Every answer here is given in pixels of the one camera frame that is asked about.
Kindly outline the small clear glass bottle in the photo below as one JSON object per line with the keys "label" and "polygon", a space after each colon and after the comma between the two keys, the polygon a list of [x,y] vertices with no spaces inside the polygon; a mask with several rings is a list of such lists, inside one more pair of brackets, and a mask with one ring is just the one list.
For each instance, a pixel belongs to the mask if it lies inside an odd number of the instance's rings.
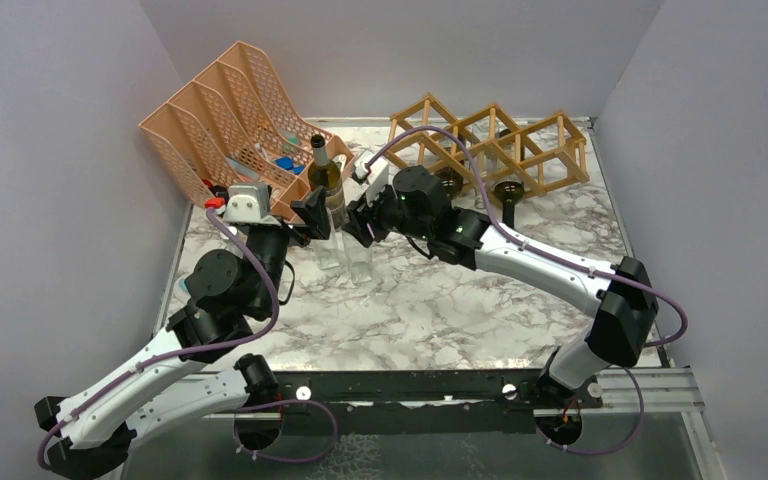
{"label": "small clear glass bottle", "polygon": [[318,240],[313,246],[316,250],[318,266],[322,270],[341,266],[341,243],[339,233],[336,230],[332,229],[328,239]]}

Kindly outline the dark labelled wine bottle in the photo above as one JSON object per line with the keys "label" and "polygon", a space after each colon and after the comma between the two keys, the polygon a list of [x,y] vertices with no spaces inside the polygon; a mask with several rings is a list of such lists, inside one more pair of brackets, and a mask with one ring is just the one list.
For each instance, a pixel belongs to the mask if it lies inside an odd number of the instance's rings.
{"label": "dark labelled wine bottle", "polygon": [[[463,137],[461,133],[457,135],[458,140],[464,144],[464,146],[467,146],[469,142]],[[459,161],[459,164],[463,166],[465,169],[469,170],[469,166],[466,165],[466,160],[462,159]],[[464,185],[464,179],[463,177],[453,168],[451,167],[444,167],[438,170],[435,173],[435,176],[437,176],[446,191],[447,197],[452,200],[459,196],[463,190]]]}

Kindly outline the dark green wine bottle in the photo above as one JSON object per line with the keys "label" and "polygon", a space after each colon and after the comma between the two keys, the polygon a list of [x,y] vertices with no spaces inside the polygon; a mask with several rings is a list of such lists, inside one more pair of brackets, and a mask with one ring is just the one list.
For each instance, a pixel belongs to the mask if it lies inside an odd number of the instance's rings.
{"label": "dark green wine bottle", "polygon": [[[511,130],[505,128],[496,133],[496,138],[507,136]],[[510,142],[502,146],[503,150],[512,159],[516,159],[515,142]],[[501,157],[494,156],[489,161],[489,166],[493,171],[499,171],[506,168],[506,165],[500,160]],[[494,181],[493,193],[502,205],[502,221],[511,229],[515,228],[516,207],[524,197],[524,185],[516,174],[510,174],[500,177]]]}

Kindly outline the tall clear glass bottle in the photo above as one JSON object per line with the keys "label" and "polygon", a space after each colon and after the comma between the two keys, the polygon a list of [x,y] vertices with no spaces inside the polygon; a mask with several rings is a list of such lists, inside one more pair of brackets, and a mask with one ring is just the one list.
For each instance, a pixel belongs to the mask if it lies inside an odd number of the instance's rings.
{"label": "tall clear glass bottle", "polygon": [[[488,123],[486,128],[478,129],[474,133],[477,139],[475,143],[481,143],[490,138],[495,138],[496,133],[497,133],[496,126],[492,125],[491,123]],[[475,160],[476,166],[479,169],[479,173],[475,175],[475,178],[481,178],[483,182],[486,182],[486,180],[484,179],[484,176],[486,175],[487,169],[490,169],[490,171],[493,172],[495,170],[496,161],[494,159],[489,159],[487,157],[487,153],[485,152],[473,153],[472,156],[473,156],[473,159]],[[472,188],[472,192],[474,194],[474,200],[472,201],[473,208],[478,211],[485,212],[486,205],[481,194],[481,188],[477,184],[475,184]]]}

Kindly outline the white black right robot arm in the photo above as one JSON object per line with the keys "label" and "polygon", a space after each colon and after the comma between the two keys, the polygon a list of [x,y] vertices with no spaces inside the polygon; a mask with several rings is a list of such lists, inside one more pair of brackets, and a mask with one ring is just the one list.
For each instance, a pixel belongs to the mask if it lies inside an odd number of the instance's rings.
{"label": "white black right robot arm", "polygon": [[521,281],[591,316],[589,328],[558,347],[541,371],[537,393],[545,404],[564,405],[611,365],[637,364],[659,310],[642,262],[578,257],[495,226],[484,213],[453,206],[442,181],[421,166],[394,176],[358,167],[352,178],[364,190],[348,204],[344,230],[364,247],[391,233],[411,245],[423,241],[429,259]]}

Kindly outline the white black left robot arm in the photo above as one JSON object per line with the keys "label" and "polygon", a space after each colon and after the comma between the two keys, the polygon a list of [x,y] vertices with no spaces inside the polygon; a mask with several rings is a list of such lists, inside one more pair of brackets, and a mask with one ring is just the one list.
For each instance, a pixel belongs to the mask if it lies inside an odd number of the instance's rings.
{"label": "white black left robot arm", "polygon": [[[279,294],[291,245],[331,233],[325,193],[316,188],[292,203],[297,223],[274,216],[262,183],[241,183],[211,198],[208,221],[232,249],[204,254],[186,278],[188,302],[135,355],[102,380],[69,397],[47,396],[34,411],[44,437],[39,466],[66,479],[96,479],[122,465],[154,437],[190,420],[239,407],[285,405],[266,359],[246,354],[191,386],[184,379],[235,348],[260,339],[277,324],[286,299]],[[254,330],[252,321],[262,323]]]}

